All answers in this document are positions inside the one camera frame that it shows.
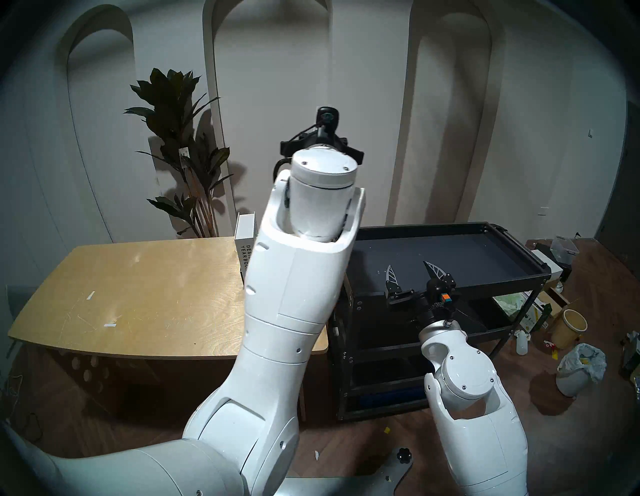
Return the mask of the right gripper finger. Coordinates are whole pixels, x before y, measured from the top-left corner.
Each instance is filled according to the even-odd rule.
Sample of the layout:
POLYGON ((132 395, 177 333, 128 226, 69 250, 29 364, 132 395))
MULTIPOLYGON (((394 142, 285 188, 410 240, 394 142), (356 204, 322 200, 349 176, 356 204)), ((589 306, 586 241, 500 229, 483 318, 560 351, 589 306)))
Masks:
POLYGON ((429 275, 429 281, 425 288, 425 298, 430 304, 449 304, 453 302, 451 297, 456 289, 456 282, 450 273, 435 264, 423 261, 429 275))
POLYGON ((408 307, 414 302, 415 291, 402 289, 391 265, 388 265, 385 272, 385 288, 388 307, 408 307))

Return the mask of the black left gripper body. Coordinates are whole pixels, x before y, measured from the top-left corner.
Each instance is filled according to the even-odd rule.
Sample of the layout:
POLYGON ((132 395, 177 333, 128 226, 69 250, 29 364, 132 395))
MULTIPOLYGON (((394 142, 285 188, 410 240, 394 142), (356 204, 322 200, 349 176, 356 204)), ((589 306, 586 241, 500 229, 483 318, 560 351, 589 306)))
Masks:
POLYGON ((310 131, 301 139, 302 149, 324 146, 338 151, 343 151, 346 147, 346 137, 339 137, 334 132, 310 131))

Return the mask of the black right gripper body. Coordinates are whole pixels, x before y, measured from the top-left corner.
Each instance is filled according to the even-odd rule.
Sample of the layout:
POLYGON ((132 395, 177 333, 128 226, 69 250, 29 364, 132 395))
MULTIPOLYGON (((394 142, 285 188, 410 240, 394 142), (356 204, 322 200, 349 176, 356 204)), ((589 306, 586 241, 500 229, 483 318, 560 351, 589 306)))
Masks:
POLYGON ((422 291, 399 298, 399 308, 408 313, 410 325, 427 327, 442 320, 450 323, 455 312, 455 302, 450 291, 437 291, 431 295, 422 291))

